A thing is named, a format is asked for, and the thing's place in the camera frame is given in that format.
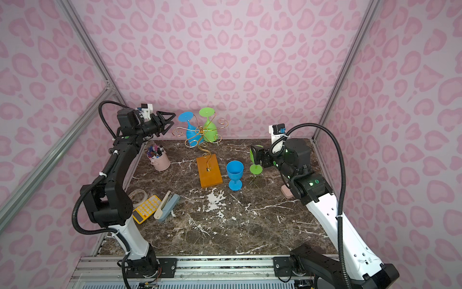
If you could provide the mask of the blue wine glass front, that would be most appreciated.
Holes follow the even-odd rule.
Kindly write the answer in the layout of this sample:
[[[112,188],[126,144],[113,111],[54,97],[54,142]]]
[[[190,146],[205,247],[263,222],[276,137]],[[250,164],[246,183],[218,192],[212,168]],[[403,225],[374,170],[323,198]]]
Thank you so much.
[[[233,160],[226,166],[227,175],[230,179],[229,188],[233,191],[239,191],[242,189],[243,183],[241,178],[244,174],[244,165],[242,162]]]

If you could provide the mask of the blue wine glass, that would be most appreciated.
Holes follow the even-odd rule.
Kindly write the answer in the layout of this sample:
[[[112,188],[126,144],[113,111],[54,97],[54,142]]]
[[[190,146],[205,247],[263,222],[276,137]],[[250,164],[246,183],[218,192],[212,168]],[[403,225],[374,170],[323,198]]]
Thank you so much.
[[[184,112],[179,115],[178,120],[182,123],[186,123],[186,144],[189,147],[195,147],[200,143],[200,130],[198,127],[191,124],[191,120],[195,117],[193,112]]]
[[[241,178],[244,174],[244,165],[242,162],[233,160],[226,166],[227,175],[230,179],[229,188],[233,191],[239,191],[242,189],[243,183]]]

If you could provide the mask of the blue wine glass back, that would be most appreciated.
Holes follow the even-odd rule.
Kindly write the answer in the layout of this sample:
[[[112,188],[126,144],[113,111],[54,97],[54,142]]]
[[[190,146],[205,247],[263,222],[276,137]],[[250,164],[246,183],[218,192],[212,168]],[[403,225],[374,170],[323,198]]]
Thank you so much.
[[[179,115],[178,120],[182,123],[186,123],[186,144],[189,147],[195,147],[200,143],[200,130],[198,127],[191,124],[191,120],[195,117],[193,112],[184,112]]]

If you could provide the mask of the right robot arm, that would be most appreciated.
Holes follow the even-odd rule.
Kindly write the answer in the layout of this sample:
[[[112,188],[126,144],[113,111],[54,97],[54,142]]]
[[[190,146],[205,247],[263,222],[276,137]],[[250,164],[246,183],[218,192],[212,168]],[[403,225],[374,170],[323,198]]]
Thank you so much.
[[[305,127],[318,128],[331,138],[340,164],[339,195],[313,170],[311,148],[303,139],[291,136]],[[285,264],[275,260],[275,275],[282,282],[289,282],[295,276],[308,277],[305,286],[312,289],[388,289],[399,278],[398,270],[369,248],[344,214],[345,164],[333,133],[313,123],[299,124],[290,130],[285,124],[272,125],[269,133],[270,148],[251,146],[251,173],[257,175],[264,168],[276,168],[293,198],[316,218],[338,252],[338,258],[333,259],[302,244],[291,250]]]

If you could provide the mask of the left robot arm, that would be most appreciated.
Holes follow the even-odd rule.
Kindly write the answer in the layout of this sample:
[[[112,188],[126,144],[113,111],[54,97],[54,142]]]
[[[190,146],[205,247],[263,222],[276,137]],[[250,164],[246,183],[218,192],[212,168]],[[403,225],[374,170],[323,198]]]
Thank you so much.
[[[152,113],[148,119],[141,111],[121,105],[117,112],[119,127],[112,130],[104,115],[103,101],[98,113],[102,123],[113,137],[109,159],[97,178],[82,186],[71,215],[74,230],[82,235],[108,233],[114,237],[125,255],[119,266],[126,281],[130,274],[139,278],[157,278],[161,265],[152,245],[140,234],[134,222],[133,202],[123,188],[131,163],[145,142],[165,135],[173,126],[174,113]]]

